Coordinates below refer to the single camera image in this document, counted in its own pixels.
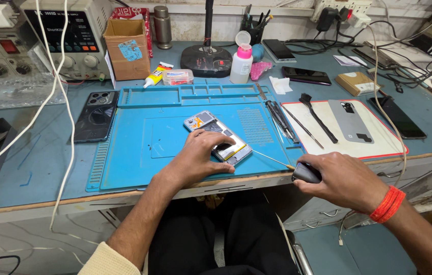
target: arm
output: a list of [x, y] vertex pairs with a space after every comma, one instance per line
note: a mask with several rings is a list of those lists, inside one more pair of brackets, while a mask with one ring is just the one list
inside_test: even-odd
[[[349, 155], [304, 155], [298, 162], [312, 165], [323, 177], [319, 184], [294, 181], [302, 192], [367, 215], [379, 206], [389, 189], [360, 159]], [[418, 271], [432, 274], [432, 225], [406, 199], [384, 226], [396, 236]]]
[[141, 269], [158, 223], [175, 194], [207, 175], [235, 172], [228, 163], [210, 161], [212, 148], [221, 143], [235, 144], [235, 141], [224, 134], [202, 129], [190, 133], [182, 150], [152, 178], [139, 202], [107, 244]]

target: smartphone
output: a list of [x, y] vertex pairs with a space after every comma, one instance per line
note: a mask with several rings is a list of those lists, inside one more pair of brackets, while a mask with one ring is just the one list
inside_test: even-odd
[[[373, 48], [360, 47], [360, 48], [354, 48], [352, 51], [357, 53], [359, 56], [363, 57], [367, 61], [371, 62], [372, 64], [375, 64], [375, 52]], [[377, 57], [379, 58], [378, 66], [382, 70], [392, 70], [399, 66], [396, 63], [396, 61], [392, 60], [391, 58], [389, 58], [387, 55], [385, 55], [380, 51], [377, 52]]]
[[118, 102], [117, 91], [93, 92], [75, 123], [74, 143], [106, 141]]
[[331, 85], [326, 72], [318, 72], [294, 67], [282, 67], [282, 74], [292, 81], [306, 82], [320, 85]]
[[374, 139], [353, 103], [330, 99], [330, 108], [347, 141], [373, 144]]
[[295, 61], [294, 54], [278, 39], [262, 40], [279, 61]]
[[[375, 98], [371, 97], [368, 100], [382, 115], [381, 110], [375, 102]], [[396, 103], [394, 103], [391, 98], [379, 97], [378, 100], [384, 112], [389, 116], [392, 123], [396, 125], [396, 128], [403, 139], [422, 140], [427, 138], [427, 135], [421, 131], [421, 129], [399, 108], [399, 106], [396, 105]]]
[[226, 162], [235, 166], [252, 152], [252, 147], [250, 147], [245, 141], [234, 134], [228, 127], [226, 127], [226, 125], [224, 125], [209, 111], [202, 111], [195, 116], [189, 117], [184, 121], [184, 125], [191, 132], [201, 128], [205, 129], [206, 131], [225, 134], [235, 140], [237, 143], [235, 145], [223, 143], [216, 145], [213, 148], [213, 155], [221, 162]]

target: white plastic bottle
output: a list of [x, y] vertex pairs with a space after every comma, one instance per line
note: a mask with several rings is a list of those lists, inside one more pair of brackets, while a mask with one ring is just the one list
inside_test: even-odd
[[244, 84], [248, 81], [253, 62], [252, 46], [249, 44], [250, 35], [246, 31], [241, 31], [237, 34], [235, 41], [239, 47], [238, 51], [233, 55], [230, 81], [234, 84]]

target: orange wrist thread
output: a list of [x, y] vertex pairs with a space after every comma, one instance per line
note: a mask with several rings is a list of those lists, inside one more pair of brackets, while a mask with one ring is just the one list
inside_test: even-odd
[[379, 224], [385, 223], [396, 213], [405, 197], [406, 194], [403, 191], [400, 191], [392, 185], [389, 186], [389, 191], [381, 204], [372, 212], [370, 218]]

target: white cutting board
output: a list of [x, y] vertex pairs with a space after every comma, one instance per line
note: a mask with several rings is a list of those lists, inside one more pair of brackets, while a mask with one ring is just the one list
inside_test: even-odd
[[347, 141], [341, 133], [333, 111], [328, 101], [311, 101], [314, 112], [323, 121], [324, 125], [335, 135], [338, 143], [331, 142], [316, 120], [311, 116], [309, 109], [303, 103], [282, 103], [284, 106], [306, 127], [311, 134], [323, 145], [321, 149], [316, 142], [299, 126], [299, 124], [283, 109], [287, 119], [291, 123], [294, 132], [308, 154], [321, 155], [330, 152], [340, 152], [359, 159], [389, 157], [402, 154], [402, 146], [399, 139], [387, 128], [377, 116], [375, 116], [362, 102], [356, 99], [342, 100], [353, 104], [357, 113], [362, 118], [374, 140], [373, 144]]

